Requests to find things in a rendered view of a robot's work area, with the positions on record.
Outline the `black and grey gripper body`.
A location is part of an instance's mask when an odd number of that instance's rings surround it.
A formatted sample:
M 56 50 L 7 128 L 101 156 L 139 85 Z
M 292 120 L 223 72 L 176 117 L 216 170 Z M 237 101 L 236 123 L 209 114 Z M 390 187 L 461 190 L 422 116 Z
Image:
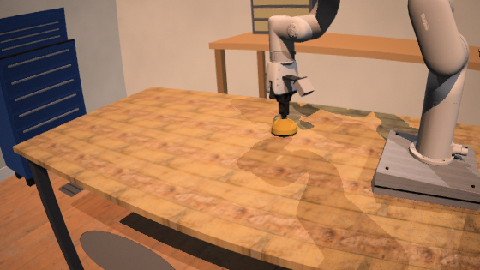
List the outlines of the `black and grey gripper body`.
M 275 95 L 281 95 L 296 91 L 296 88 L 292 84 L 294 81 L 288 81 L 282 79 L 282 76 L 294 75 L 298 77 L 297 62 L 296 60 L 287 62 L 267 62 L 266 73 L 266 91 L 270 93 L 271 82 L 273 84 L 273 90 Z M 269 90 L 268 90 L 269 88 Z

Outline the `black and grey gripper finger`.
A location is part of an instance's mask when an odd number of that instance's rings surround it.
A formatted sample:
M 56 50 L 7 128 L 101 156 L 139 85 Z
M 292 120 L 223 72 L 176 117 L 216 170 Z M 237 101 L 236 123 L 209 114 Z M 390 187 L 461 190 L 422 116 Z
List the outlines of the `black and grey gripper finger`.
M 297 91 L 295 92 L 290 92 L 290 93 L 285 93 L 285 102 L 287 104 L 287 115 L 289 115 L 289 102 L 291 102 L 291 97 L 293 94 L 295 94 Z
M 277 102 L 279 102 L 279 114 L 286 116 L 287 115 L 287 104 L 285 102 L 285 95 L 275 95 L 274 90 L 273 90 L 273 84 L 271 82 L 271 87 L 270 87 L 270 93 L 269 93 L 269 98 L 270 99 L 276 99 Z

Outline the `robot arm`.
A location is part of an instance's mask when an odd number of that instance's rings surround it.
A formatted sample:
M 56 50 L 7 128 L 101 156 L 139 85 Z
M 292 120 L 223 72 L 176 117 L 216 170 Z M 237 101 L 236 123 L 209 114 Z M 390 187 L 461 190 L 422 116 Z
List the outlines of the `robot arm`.
M 332 24 L 339 3 L 340 0 L 317 0 L 311 16 L 270 17 L 270 60 L 294 60 L 294 42 L 320 38 Z M 468 148 L 453 143 L 470 56 L 453 12 L 453 0 L 408 0 L 411 24 L 429 69 L 417 141 L 410 144 L 409 151 L 415 159 L 429 165 L 448 165 L 455 154 L 468 153 Z

